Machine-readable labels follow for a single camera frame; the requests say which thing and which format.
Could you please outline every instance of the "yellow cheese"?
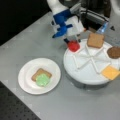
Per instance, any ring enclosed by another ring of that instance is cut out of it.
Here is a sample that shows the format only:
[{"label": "yellow cheese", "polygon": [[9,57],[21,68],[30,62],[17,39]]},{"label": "yellow cheese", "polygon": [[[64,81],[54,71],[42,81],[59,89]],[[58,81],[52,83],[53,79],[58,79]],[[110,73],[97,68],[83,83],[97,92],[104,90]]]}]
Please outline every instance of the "yellow cheese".
[{"label": "yellow cheese", "polygon": [[110,80],[114,80],[119,74],[120,74],[120,71],[112,66],[107,66],[102,71],[102,75]]}]

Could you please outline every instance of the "white plate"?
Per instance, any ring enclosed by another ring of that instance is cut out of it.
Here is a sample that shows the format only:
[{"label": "white plate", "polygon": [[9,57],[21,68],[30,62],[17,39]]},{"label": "white plate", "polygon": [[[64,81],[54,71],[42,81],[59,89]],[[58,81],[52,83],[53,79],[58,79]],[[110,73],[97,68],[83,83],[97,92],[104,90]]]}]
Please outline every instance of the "white plate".
[{"label": "white plate", "polygon": [[[50,83],[46,87],[39,87],[31,80],[31,77],[39,68],[43,68],[52,74]],[[20,87],[27,93],[44,94],[57,86],[60,76],[60,68],[54,61],[46,58],[38,58],[29,61],[22,67],[18,75],[18,82]]]},{"label": "white plate", "polygon": [[86,42],[87,39],[81,41],[79,55],[78,51],[73,53],[67,49],[63,61],[66,72],[78,82],[88,85],[100,85],[109,82],[101,74],[101,71],[108,65],[119,69],[119,60],[110,59],[107,55],[107,50],[111,45],[104,42],[103,47],[97,49],[87,47]]}]

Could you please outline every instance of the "bread slice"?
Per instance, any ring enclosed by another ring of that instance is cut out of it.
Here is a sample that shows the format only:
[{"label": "bread slice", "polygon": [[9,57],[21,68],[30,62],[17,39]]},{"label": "bread slice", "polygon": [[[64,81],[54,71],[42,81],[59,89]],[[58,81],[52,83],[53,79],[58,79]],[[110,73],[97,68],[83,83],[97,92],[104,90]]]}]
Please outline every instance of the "bread slice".
[{"label": "bread slice", "polygon": [[91,33],[89,35],[87,45],[89,47],[94,47],[94,48],[101,48],[104,43],[104,35],[96,34],[96,33]]},{"label": "bread slice", "polygon": [[32,79],[33,81],[36,81],[36,77],[37,77],[38,75],[41,75],[41,74],[46,74],[49,78],[52,77],[52,74],[51,74],[51,73],[49,73],[48,71],[40,68],[40,69],[37,70],[37,72],[32,76],[31,79]]}]

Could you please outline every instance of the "table surface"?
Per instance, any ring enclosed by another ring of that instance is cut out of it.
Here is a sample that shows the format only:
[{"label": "table surface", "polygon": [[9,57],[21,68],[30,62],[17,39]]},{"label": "table surface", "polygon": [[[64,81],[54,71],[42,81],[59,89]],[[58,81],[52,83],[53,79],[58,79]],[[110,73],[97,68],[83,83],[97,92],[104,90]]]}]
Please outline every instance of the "table surface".
[{"label": "table surface", "polygon": [[[120,78],[95,91],[71,84],[63,66],[66,45],[61,38],[52,39],[50,21],[48,13],[0,47],[1,82],[42,120],[119,120]],[[18,73],[25,63],[41,57],[54,60],[62,76],[54,90],[35,96],[20,88]]]}]

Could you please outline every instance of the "red object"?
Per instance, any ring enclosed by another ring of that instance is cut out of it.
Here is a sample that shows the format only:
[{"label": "red object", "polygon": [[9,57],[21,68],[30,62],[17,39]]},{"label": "red object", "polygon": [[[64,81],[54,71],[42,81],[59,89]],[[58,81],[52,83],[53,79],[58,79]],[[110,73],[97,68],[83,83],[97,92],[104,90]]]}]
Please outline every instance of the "red object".
[{"label": "red object", "polygon": [[71,50],[72,52],[76,52],[77,50],[80,49],[80,44],[77,41],[70,41],[68,43],[68,48],[69,50]]}]

